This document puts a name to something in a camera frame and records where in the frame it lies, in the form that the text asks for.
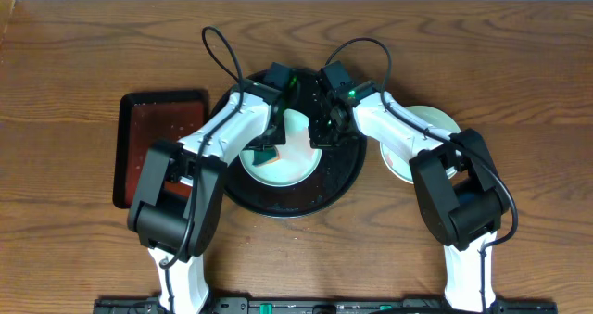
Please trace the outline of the light blue plate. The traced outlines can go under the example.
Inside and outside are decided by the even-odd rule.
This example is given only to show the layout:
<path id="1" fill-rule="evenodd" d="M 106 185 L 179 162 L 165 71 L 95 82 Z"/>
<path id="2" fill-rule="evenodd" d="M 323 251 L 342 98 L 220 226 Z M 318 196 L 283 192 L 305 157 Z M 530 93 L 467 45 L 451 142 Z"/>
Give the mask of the light blue plate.
<path id="1" fill-rule="evenodd" d="M 440 109 L 429 106 L 409 106 L 406 109 L 439 129 L 445 129 L 453 133 L 461 132 L 461 128 L 455 120 Z M 380 151 L 384 163 L 391 172 L 403 182 L 413 184 L 409 163 L 396 155 L 384 144 L 380 144 Z"/>
<path id="2" fill-rule="evenodd" d="M 279 159 L 260 167 L 252 165 L 254 150 L 239 157 L 246 172 L 256 181 L 272 187 L 286 187 L 304 181 L 319 165 L 322 151 L 309 143 L 309 119 L 288 109 L 284 112 L 286 143 L 276 145 Z"/>

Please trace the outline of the green orange sponge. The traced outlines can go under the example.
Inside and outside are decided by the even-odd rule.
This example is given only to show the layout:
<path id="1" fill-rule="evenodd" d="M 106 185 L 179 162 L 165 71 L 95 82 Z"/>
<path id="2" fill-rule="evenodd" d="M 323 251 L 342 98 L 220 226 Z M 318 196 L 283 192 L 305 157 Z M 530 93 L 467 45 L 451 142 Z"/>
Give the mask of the green orange sponge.
<path id="1" fill-rule="evenodd" d="M 260 167 L 273 163 L 279 159 L 279 152 L 275 146 L 265 147 L 262 150 L 255 150 L 253 153 L 252 165 Z"/>

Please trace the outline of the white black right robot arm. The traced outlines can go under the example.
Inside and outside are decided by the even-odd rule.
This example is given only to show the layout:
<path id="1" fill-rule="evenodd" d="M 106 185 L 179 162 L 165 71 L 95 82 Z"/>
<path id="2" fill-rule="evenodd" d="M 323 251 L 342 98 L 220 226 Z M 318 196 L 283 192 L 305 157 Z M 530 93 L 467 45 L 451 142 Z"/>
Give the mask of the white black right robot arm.
<path id="1" fill-rule="evenodd" d="M 405 160 L 423 222 L 445 249 L 448 304 L 490 312 L 496 302 L 490 254 L 517 231 L 513 223 L 497 236 L 503 215 L 516 219 L 518 212 L 483 137 L 472 129 L 454 133 L 428 123 L 374 82 L 324 82 L 318 99 L 323 115 L 313 127 L 312 145 L 335 147 L 366 136 Z"/>

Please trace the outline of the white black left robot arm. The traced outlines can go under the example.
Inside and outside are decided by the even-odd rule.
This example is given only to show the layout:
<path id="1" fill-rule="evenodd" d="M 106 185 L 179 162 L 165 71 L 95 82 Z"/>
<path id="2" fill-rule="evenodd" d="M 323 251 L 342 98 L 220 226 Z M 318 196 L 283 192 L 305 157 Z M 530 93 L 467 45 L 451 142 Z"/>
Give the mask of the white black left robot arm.
<path id="1" fill-rule="evenodd" d="M 245 80 L 198 131 L 148 149 L 127 219 L 155 260 L 162 313 L 199 313 L 209 297 L 203 255 L 216 232 L 230 163 L 254 139 L 271 135 L 296 87 Z"/>

